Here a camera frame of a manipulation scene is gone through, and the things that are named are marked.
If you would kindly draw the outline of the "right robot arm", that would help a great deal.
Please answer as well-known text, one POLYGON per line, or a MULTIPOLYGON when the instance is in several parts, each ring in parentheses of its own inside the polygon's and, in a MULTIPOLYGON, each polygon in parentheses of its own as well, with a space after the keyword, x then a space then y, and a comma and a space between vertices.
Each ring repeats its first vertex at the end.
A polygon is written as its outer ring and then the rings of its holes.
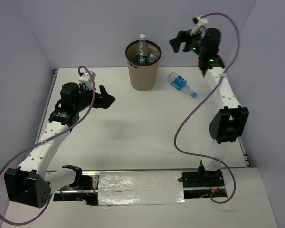
POLYGON ((220 55, 221 33, 215 28, 179 31, 176 38, 169 41, 177 53, 184 43, 183 52, 193 51, 198 55, 198 66, 207 80, 211 95, 214 97, 218 112, 209 124, 212 149, 199 163, 196 172, 183 173, 178 179, 184 187, 222 185, 221 161, 230 145, 243 133, 249 110, 235 98, 226 76, 225 65, 220 55))

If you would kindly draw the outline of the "green label bottle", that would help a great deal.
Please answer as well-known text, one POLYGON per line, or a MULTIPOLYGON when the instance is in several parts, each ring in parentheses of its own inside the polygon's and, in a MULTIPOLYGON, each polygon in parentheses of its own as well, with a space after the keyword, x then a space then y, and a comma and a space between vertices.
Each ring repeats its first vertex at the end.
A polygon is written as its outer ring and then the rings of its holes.
POLYGON ((140 38, 138 40, 137 48, 136 48, 136 63, 145 65, 147 64, 148 59, 148 47, 146 42, 146 35, 140 34, 140 38))

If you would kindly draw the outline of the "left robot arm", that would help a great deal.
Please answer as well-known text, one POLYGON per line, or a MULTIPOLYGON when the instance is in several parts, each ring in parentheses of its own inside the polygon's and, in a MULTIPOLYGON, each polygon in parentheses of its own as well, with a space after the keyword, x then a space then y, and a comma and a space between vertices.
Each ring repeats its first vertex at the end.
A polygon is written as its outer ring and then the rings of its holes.
POLYGON ((86 83, 62 85, 60 99, 37 147, 17 168, 5 171, 4 181, 10 201, 42 208, 50 195, 62 187, 79 189, 83 185, 80 167, 67 164, 52 173, 47 173, 47 169, 62 142, 81 120, 79 113, 88 107, 107 109, 116 100, 103 85, 99 89, 99 93, 93 92, 86 83))

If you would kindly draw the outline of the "small bottle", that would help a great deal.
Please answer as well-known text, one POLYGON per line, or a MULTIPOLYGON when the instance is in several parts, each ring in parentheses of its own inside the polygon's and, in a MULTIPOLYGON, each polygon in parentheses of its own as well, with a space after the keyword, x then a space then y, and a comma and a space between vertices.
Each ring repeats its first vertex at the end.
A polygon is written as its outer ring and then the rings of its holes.
POLYGON ((153 63, 157 59, 156 53, 152 52, 148 57, 148 62, 153 63))

